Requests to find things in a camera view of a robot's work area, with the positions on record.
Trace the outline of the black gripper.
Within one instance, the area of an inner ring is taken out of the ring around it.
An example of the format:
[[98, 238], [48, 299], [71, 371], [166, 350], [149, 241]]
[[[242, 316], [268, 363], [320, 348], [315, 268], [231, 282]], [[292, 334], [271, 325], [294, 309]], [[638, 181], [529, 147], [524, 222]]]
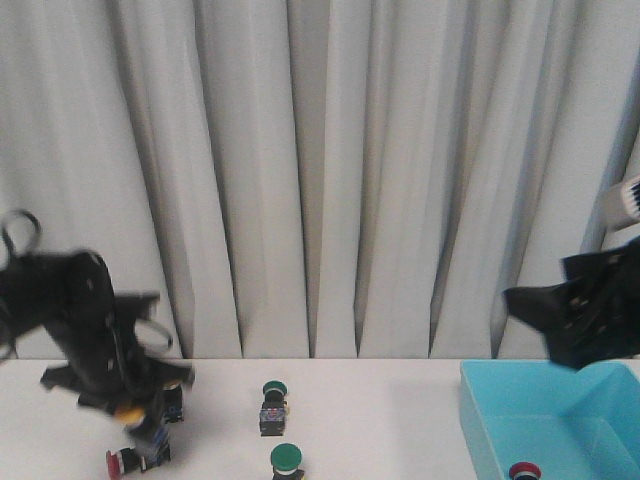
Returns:
[[580, 370], [639, 354], [639, 239], [562, 260], [565, 281], [504, 291], [508, 313], [542, 334], [548, 358]]
[[47, 368], [40, 383], [48, 390], [60, 387], [77, 393], [81, 406], [113, 416], [119, 405], [140, 405], [147, 414], [164, 421], [163, 389], [175, 383], [182, 387], [193, 384], [190, 366], [149, 356], [130, 321], [97, 331], [50, 322], [45, 330], [67, 363]]

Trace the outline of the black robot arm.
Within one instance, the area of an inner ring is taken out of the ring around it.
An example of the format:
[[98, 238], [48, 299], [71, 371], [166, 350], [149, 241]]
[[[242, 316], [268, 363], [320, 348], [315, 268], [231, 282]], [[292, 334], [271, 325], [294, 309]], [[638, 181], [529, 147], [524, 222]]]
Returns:
[[178, 422], [193, 371], [157, 359], [135, 333], [158, 299], [115, 292], [105, 262], [90, 251], [16, 257], [1, 272], [1, 343], [13, 346], [43, 327], [67, 360], [45, 371], [45, 388], [75, 392], [80, 405], [110, 415], [139, 407]]

